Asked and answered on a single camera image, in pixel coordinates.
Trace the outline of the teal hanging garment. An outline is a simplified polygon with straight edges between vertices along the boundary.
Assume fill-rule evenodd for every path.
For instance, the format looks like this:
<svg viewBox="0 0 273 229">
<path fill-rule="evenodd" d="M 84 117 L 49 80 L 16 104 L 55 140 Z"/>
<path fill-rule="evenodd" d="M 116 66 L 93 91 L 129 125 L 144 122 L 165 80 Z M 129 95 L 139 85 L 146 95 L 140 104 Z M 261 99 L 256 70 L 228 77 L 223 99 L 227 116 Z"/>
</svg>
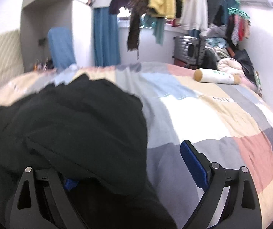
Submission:
<svg viewBox="0 0 273 229">
<path fill-rule="evenodd" d="M 164 27 L 166 19 L 163 17 L 152 17 L 145 14 L 142 17 L 142 26 L 143 28 L 153 29 L 153 35 L 155 36 L 156 44 L 163 45 L 164 43 Z"/>
</svg>

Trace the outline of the grey wall cabinet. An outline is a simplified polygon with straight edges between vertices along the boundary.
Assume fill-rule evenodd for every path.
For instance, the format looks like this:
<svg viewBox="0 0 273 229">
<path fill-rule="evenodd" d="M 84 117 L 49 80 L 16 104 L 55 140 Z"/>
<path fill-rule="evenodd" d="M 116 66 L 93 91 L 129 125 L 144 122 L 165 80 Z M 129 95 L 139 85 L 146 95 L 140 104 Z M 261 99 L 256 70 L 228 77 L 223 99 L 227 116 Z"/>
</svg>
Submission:
<svg viewBox="0 0 273 229">
<path fill-rule="evenodd" d="M 70 31 L 75 64 L 94 66 L 93 10 L 90 0 L 23 0 L 21 49 L 26 72 L 39 60 L 50 58 L 48 32 L 54 27 Z"/>
</svg>

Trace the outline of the patchwork pastel quilt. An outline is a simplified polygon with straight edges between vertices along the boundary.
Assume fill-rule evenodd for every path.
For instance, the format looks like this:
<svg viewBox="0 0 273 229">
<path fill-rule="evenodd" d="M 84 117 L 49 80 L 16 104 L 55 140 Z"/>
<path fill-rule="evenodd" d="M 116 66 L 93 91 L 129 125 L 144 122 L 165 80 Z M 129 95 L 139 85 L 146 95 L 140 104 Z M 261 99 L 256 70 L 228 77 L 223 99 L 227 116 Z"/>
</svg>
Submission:
<svg viewBox="0 0 273 229">
<path fill-rule="evenodd" d="M 192 70 L 158 62 L 69 67 L 59 74 L 33 71 L 7 81 L 0 88 L 0 106 L 49 83 L 68 84 L 81 74 L 107 79 L 140 98 L 148 128 L 148 176 L 178 227 L 186 223 L 203 194 L 180 155 L 186 139 L 224 168 L 246 166 L 258 193 L 263 228 L 273 222 L 273 111 L 249 81 L 200 83 Z"/>
</svg>

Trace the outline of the pile of clothes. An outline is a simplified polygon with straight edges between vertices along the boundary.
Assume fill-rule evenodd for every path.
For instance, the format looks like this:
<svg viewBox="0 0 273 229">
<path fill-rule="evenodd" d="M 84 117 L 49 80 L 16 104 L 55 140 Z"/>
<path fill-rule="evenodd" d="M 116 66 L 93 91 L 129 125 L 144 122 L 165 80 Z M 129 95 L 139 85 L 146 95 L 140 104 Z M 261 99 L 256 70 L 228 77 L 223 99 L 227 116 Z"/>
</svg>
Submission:
<svg viewBox="0 0 273 229">
<path fill-rule="evenodd" d="M 247 51 L 233 50 L 230 45 L 231 39 L 226 32 L 226 25 L 213 24 L 200 33 L 200 39 L 205 41 L 205 53 L 201 67 L 238 75 L 243 84 L 260 94 L 258 78 Z"/>
</svg>

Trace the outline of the black jacket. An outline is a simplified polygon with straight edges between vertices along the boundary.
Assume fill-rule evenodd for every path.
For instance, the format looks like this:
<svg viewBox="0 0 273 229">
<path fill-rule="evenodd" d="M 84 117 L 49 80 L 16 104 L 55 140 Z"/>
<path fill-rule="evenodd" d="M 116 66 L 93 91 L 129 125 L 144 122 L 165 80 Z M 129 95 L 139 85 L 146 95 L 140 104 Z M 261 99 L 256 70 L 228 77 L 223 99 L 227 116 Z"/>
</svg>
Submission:
<svg viewBox="0 0 273 229">
<path fill-rule="evenodd" d="M 139 98 L 81 75 L 0 106 L 0 225 L 32 209 L 25 169 L 54 169 L 87 228 L 175 228 L 148 179 Z"/>
</svg>

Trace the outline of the blue window curtain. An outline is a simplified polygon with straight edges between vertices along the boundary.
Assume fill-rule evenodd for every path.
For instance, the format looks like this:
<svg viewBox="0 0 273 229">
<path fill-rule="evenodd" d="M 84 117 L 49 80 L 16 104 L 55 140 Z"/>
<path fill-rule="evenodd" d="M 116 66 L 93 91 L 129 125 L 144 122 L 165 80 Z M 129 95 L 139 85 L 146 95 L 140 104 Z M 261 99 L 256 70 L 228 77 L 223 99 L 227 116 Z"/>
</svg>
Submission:
<svg viewBox="0 0 273 229">
<path fill-rule="evenodd" d="M 97 67 L 120 64 L 117 15 L 108 7 L 94 9 L 94 61 Z"/>
</svg>

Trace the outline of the white air conditioner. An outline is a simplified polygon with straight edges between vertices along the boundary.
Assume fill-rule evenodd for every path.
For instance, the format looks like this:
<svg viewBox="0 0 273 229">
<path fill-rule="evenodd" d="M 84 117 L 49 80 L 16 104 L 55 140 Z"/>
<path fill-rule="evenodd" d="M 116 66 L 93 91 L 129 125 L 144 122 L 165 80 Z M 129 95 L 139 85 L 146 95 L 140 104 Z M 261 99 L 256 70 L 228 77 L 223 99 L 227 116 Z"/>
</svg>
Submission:
<svg viewBox="0 0 273 229">
<path fill-rule="evenodd" d="M 273 9 L 273 2 L 270 0 L 240 0 L 240 4 L 244 6 L 259 6 Z"/>
</svg>

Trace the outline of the white hooded sweatshirt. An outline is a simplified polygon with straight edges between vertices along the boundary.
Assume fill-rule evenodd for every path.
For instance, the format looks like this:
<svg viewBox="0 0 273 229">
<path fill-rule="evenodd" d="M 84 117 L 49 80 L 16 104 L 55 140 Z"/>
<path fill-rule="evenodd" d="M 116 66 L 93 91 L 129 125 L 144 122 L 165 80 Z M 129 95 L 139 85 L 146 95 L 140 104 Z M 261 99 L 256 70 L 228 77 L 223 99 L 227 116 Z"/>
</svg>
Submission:
<svg viewBox="0 0 273 229">
<path fill-rule="evenodd" d="M 205 31 L 208 27 L 207 0 L 185 0 L 180 25 L 188 31 Z"/>
</svg>

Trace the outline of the brown plaid scarf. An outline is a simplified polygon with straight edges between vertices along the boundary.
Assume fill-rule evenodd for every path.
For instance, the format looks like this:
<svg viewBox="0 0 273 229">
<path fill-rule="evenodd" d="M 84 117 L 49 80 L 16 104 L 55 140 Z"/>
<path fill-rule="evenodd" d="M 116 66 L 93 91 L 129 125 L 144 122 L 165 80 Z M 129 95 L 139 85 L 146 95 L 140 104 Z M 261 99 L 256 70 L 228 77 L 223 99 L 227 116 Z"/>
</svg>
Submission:
<svg viewBox="0 0 273 229">
<path fill-rule="evenodd" d="M 146 13 L 149 0 L 129 0 L 128 7 L 131 9 L 130 27 L 127 40 L 129 51 L 137 50 L 139 47 L 139 32 L 141 16 Z"/>
</svg>

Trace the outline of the grey hard-shell suitcase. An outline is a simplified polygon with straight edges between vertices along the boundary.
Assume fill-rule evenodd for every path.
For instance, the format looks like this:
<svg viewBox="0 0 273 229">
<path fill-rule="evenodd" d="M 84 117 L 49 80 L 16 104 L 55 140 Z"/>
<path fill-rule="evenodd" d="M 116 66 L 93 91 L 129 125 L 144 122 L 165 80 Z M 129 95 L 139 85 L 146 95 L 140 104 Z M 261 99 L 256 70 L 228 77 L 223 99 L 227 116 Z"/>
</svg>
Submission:
<svg viewBox="0 0 273 229">
<path fill-rule="evenodd" d="M 206 42 L 190 36 L 174 37 L 173 58 L 187 65 L 201 66 L 205 55 Z"/>
</svg>

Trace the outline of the teal clip hanger with socks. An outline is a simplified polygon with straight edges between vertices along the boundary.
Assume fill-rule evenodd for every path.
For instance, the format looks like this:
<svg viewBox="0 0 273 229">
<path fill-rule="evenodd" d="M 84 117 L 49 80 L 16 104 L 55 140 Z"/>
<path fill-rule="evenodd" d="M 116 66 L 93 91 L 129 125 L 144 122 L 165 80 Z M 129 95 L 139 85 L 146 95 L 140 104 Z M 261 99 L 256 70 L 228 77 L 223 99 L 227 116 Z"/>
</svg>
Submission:
<svg viewBox="0 0 273 229">
<path fill-rule="evenodd" d="M 242 10 L 230 7 L 227 9 L 229 20 L 227 25 L 227 38 L 237 46 L 240 41 L 250 36 L 250 17 Z"/>
</svg>

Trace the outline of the cream cylindrical bolster pillow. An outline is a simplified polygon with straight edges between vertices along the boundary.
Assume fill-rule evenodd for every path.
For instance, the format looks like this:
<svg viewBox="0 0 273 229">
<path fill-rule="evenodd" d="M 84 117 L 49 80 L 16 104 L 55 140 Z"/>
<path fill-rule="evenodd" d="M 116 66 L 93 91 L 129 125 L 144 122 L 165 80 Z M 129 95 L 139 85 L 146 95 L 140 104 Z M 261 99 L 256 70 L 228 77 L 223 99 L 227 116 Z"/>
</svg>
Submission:
<svg viewBox="0 0 273 229">
<path fill-rule="evenodd" d="M 202 83 L 219 83 L 219 84 L 240 84 L 241 77 L 236 74 L 212 70 L 212 69 L 197 69 L 193 74 L 193 79 Z"/>
</svg>

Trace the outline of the cream quilted headboard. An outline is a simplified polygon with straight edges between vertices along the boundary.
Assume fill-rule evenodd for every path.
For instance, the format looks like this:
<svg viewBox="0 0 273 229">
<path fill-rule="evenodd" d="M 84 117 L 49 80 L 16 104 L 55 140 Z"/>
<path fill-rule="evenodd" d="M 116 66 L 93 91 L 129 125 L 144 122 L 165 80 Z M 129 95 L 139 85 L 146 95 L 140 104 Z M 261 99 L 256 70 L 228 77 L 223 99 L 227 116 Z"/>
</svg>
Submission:
<svg viewBox="0 0 273 229">
<path fill-rule="evenodd" d="M 0 34 L 0 87 L 24 69 L 19 30 Z"/>
</svg>

